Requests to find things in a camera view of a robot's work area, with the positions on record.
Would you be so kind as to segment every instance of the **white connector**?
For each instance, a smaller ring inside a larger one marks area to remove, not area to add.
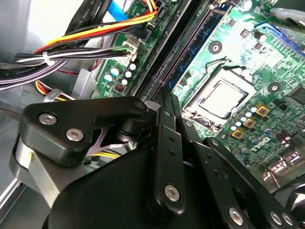
[[[130,62],[135,61],[138,55],[138,47],[139,47],[140,41],[132,36],[128,36],[128,39],[123,42],[122,45],[127,45],[130,47],[130,50],[127,50],[128,54],[126,57],[120,57],[117,58],[116,61],[125,67],[128,67]]]

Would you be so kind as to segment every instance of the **silver screw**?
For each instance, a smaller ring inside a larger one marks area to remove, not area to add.
[[[52,114],[41,114],[39,116],[39,121],[45,125],[54,125],[57,122],[57,118]]]
[[[172,116],[172,114],[169,113],[168,111],[164,111],[164,114],[166,114],[167,116]]]
[[[186,124],[188,127],[192,127],[192,126],[193,126],[193,124],[192,124],[189,120],[186,120],[186,121],[185,121],[185,124]]]
[[[66,136],[70,141],[80,142],[84,138],[84,134],[79,129],[67,130]]]
[[[165,194],[172,202],[177,202],[180,198],[178,189],[173,185],[165,186]]]
[[[219,146],[218,142],[217,142],[215,139],[212,139],[212,143],[213,143],[215,146]]]
[[[283,213],[282,216],[283,216],[284,220],[286,221],[286,223],[288,223],[291,226],[294,224],[286,213]]]
[[[145,108],[145,105],[143,103],[141,103],[140,101],[135,101],[134,103],[137,107],[139,107],[141,109]]]
[[[244,223],[242,215],[235,208],[230,208],[229,214],[237,225],[241,226]]]
[[[282,225],[281,219],[279,218],[279,216],[275,212],[271,211],[270,216],[274,220],[274,222],[276,222],[278,225]]]

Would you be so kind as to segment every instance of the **motherboard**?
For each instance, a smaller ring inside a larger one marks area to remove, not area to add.
[[[232,9],[168,87],[202,139],[217,137],[259,180],[280,187],[305,172],[305,52],[274,26],[273,3]]]
[[[278,0],[198,0],[179,39],[169,42],[193,2],[156,1],[146,39],[118,35],[114,43],[128,45],[130,55],[105,63],[92,97],[146,101],[166,88],[202,139],[217,137],[274,191],[305,172],[304,31],[275,17]],[[145,9],[135,0],[129,17]],[[162,44],[172,45],[167,55]]]

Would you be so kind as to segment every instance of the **cable tie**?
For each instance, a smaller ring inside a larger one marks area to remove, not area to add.
[[[42,57],[43,57],[43,59],[44,59],[44,61],[46,62],[47,65],[52,66],[52,65],[55,64],[55,61],[50,61],[49,56],[48,56],[48,52],[43,52]]]

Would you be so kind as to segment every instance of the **cpu socket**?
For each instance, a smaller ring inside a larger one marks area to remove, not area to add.
[[[218,132],[255,93],[246,68],[220,64],[185,105],[183,114]]]

